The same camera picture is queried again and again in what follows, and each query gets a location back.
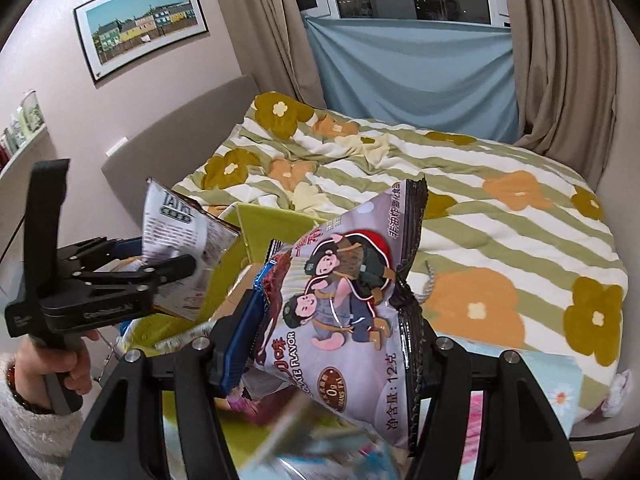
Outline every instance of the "bracelet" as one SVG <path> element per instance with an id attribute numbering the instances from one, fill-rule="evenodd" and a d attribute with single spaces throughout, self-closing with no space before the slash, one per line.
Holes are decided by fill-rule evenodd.
<path id="1" fill-rule="evenodd" d="M 15 365 L 11 365 L 6 371 L 6 384 L 9 386 L 9 391 L 12 396 L 14 396 L 15 402 L 20 404 L 28 412 L 35 413 L 36 415 L 53 415 L 55 413 L 53 410 L 48 410 L 47 408 L 43 408 L 37 404 L 32 404 L 28 400 L 22 398 L 21 394 L 19 394 L 15 389 Z"/>

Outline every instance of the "blue sky in picture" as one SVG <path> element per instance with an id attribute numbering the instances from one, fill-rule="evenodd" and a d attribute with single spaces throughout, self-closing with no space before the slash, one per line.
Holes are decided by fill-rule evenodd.
<path id="1" fill-rule="evenodd" d="M 111 0 L 101 6 L 88 10 L 86 13 L 91 32 L 95 32 L 101 25 L 114 20 L 121 22 L 142 16 L 149 7 L 159 7 L 167 4 L 177 4 L 187 0 Z"/>

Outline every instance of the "white picture mat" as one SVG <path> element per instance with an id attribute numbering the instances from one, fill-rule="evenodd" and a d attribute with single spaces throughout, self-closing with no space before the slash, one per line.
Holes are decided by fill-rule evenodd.
<path id="1" fill-rule="evenodd" d="M 94 40 L 91 35 L 91 28 L 89 27 L 89 21 L 86 14 L 89 10 L 95 9 L 95 7 L 99 7 L 110 1 L 111 0 L 94 0 L 76 9 L 76 19 L 78 20 L 78 28 L 82 44 L 84 46 L 84 52 L 86 54 L 87 61 L 89 62 L 91 72 L 93 73 L 94 80 L 103 78 L 128 62 L 144 56 L 158 48 L 207 30 L 207 25 L 202 15 L 202 10 L 200 9 L 199 0 L 191 0 L 193 12 L 198 21 L 197 25 L 193 25 L 192 27 L 188 27 L 183 30 L 177 30 L 176 32 L 171 32 L 167 36 L 156 38 L 150 43 L 137 46 L 136 48 L 109 60 L 107 63 L 101 64 L 100 59 L 98 58 L 98 53 L 95 51 Z"/>

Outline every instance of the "floral blanket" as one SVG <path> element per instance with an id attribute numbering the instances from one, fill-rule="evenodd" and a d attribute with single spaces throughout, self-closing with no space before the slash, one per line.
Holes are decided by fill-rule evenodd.
<path id="1" fill-rule="evenodd" d="M 577 402 L 584 418 L 616 373 L 627 276 L 602 206 L 575 171 L 514 146 L 354 120 L 270 92 L 174 189 L 203 205 L 252 202 L 330 220 L 422 176 L 430 195 L 408 281 L 418 295 L 433 285 L 425 317 L 440 332 L 573 356 L 582 391 L 551 400 Z"/>

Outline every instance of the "daisy print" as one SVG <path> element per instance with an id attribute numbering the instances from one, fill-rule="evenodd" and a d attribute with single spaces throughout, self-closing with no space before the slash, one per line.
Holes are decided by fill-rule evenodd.
<path id="1" fill-rule="evenodd" d="M 566 410 L 570 410 L 574 405 L 574 389 L 568 384 L 560 384 L 547 396 L 551 407 L 557 416 L 563 416 Z"/>

